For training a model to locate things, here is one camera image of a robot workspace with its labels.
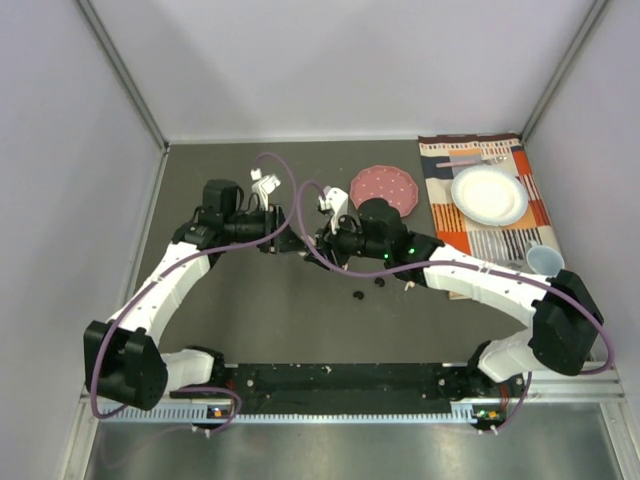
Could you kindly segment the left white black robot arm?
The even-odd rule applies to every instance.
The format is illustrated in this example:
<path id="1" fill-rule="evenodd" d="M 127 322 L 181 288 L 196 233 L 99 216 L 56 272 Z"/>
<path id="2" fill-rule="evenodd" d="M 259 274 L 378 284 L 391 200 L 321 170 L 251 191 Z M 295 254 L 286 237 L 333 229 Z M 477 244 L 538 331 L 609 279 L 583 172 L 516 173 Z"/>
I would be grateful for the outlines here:
<path id="1" fill-rule="evenodd" d="M 230 180 L 206 183 L 202 201 L 174 233 L 161 261 L 125 306 L 106 322 L 93 321 L 83 336 L 86 387 L 93 401 L 106 398 L 140 410 L 194 386 L 205 396 L 226 387 L 222 356 L 202 347 L 162 354 L 162 335 L 188 292 L 220 257 L 232 250 L 291 251 L 297 242 L 281 206 L 269 196 L 277 176 L 257 174 L 252 196 L 257 206 L 244 210 L 242 188 Z"/>

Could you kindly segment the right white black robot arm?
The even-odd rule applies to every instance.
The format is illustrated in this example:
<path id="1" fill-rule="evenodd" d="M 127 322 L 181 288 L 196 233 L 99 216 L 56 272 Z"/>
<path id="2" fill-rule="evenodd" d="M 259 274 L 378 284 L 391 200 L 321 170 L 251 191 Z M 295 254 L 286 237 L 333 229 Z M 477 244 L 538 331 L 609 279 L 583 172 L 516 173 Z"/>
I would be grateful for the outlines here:
<path id="1" fill-rule="evenodd" d="M 527 274 L 477 259 L 443 241 L 410 230 L 383 199 L 365 201 L 356 216 L 337 213 L 328 201 L 326 226 L 303 239 L 313 261 L 338 273 L 353 257 L 380 260 L 385 272 L 432 290 L 453 292 L 492 307 L 523 325 L 502 340 L 481 344 L 466 380 L 487 396 L 522 373 L 550 370 L 564 376 L 588 374 L 584 364 L 604 319 L 579 275 Z"/>

